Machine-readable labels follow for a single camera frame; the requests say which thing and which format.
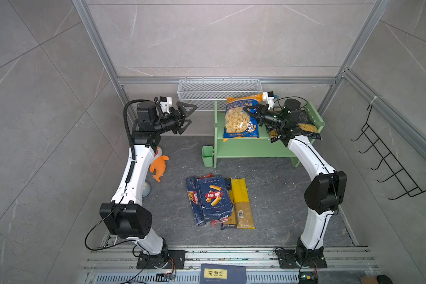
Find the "blue orecchiette pasta bag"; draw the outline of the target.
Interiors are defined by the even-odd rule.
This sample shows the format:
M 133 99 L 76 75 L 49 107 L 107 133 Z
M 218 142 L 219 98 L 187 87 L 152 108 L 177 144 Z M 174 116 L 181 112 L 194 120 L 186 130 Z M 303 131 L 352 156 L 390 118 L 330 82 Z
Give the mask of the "blue orecchiette pasta bag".
M 258 123 L 245 108 L 258 106 L 262 99 L 262 93 L 243 98 L 227 98 L 224 142 L 233 138 L 260 138 Z

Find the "dark penne pasta bag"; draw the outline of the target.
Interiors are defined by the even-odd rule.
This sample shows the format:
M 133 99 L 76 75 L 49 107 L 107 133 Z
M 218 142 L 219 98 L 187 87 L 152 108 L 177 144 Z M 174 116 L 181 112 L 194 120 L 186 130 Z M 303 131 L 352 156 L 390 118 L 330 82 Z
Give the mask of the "dark penne pasta bag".
M 304 110 L 283 111 L 280 119 L 284 122 L 277 126 L 266 126 L 266 130 L 272 138 L 276 137 L 281 141 L 289 141 L 296 136 L 304 136 L 314 140 L 322 139 L 319 129 L 310 120 L 308 113 Z

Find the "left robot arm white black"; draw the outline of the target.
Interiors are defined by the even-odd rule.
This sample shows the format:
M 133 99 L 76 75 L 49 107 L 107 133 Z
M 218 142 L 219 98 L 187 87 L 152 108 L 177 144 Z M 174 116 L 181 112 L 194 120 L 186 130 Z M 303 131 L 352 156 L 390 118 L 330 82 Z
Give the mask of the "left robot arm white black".
M 142 206 L 144 183 L 163 133 L 183 134 L 192 123 L 197 109 L 194 104 L 168 98 L 135 99 L 124 105 L 124 127 L 129 155 L 121 182 L 111 201 L 101 205 L 101 222 L 112 235 L 137 245 L 151 260 L 168 261 L 168 246 L 164 238 L 152 229 L 152 214 Z

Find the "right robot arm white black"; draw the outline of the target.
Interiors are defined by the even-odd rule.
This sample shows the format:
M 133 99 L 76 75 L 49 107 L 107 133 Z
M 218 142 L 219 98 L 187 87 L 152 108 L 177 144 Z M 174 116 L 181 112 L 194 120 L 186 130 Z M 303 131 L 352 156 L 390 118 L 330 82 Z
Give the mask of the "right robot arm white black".
M 243 110 L 273 132 L 271 142 L 280 141 L 295 154 L 311 179 L 304 193 L 308 215 L 294 256 L 288 257 L 283 252 L 279 257 L 285 262 L 295 262 L 300 268 L 322 267 L 324 236 L 331 217 L 338 213 L 344 200 L 347 175 L 330 166 L 313 147 L 311 140 L 320 140 L 320 131 L 296 99 L 287 99 L 279 112 L 262 104 L 246 106 Z

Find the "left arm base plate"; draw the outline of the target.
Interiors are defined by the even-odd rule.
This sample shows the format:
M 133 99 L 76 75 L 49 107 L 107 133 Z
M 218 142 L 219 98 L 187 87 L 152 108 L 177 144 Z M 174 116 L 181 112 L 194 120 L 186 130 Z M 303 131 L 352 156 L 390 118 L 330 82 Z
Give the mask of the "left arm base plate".
M 158 255 L 140 253 L 137 261 L 137 269 L 183 269 L 185 264 L 185 250 L 168 250 Z

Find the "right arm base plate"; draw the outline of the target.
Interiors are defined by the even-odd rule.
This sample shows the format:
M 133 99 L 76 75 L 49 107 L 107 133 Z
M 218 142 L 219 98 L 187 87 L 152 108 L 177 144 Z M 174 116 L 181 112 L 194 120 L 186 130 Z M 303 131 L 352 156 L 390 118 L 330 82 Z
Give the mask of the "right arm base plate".
M 317 250 L 304 251 L 303 249 L 275 249 L 279 266 L 281 269 L 299 269 L 299 268 L 327 268 L 327 263 L 323 254 L 323 248 Z

